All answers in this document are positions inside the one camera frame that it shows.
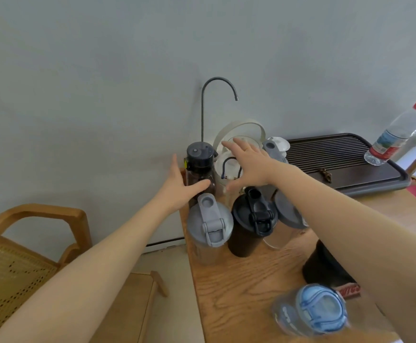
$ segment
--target gray faucet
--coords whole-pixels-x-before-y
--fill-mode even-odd
[[[213,80],[223,80],[224,82],[226,82],[232,88],[232,90],[234,91],[235,101],[238,101],[238,94],[236,93],[236,89],[235,89],[234,85],[232,83],[230,83],[229,80],[227,80],[223,77],[213,77],[213,78],[210,78],[209,80],[206,81],[206,83],[203,85],[203,88],[202,88],[202,142],[203,142],[203,110],[204,110],[205,88]]]

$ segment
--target wooden table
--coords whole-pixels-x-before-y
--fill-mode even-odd
[[[407,190],[361,197],[374,208],[416,232],[416,198]],[[186,237],[195,293],[207,343],[222,342],[310,342],[308,338],[284,335],[270,314],[280,294],[305,285],[301,269],[318,240],[312,230],[291,241],[280,251],[261,243],[250,257],[239,258],[223,246],[222,261],[203,266],[194,258],[194,245],[187,238],[188,206],[180,210]],[[394,333],[365,333],[346,329],[318,338],[324,342],[390,343]]]

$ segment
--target blue bottle lid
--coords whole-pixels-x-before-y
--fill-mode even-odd
[[[316,333],[335,333],[347,323],[343,298],[319,284],[304,286],[297,293],[296,307],[302,320]]]

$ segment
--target clear plastic bottle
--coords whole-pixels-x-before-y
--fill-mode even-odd
[[[416,132],[416,103],[413,109],[400,114],[364,155],[369,164],[379,166],[406,143]]]

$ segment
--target baseboard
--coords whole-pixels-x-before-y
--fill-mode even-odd
[[[180,246],[181,244],[186,244],[186,240],[184,239],[184,237],[175,238],[173,240],[163,241],[159,243],[151,243],[146,246],[143,253],[149,253],[155,250],[165,249],[172,246]]]

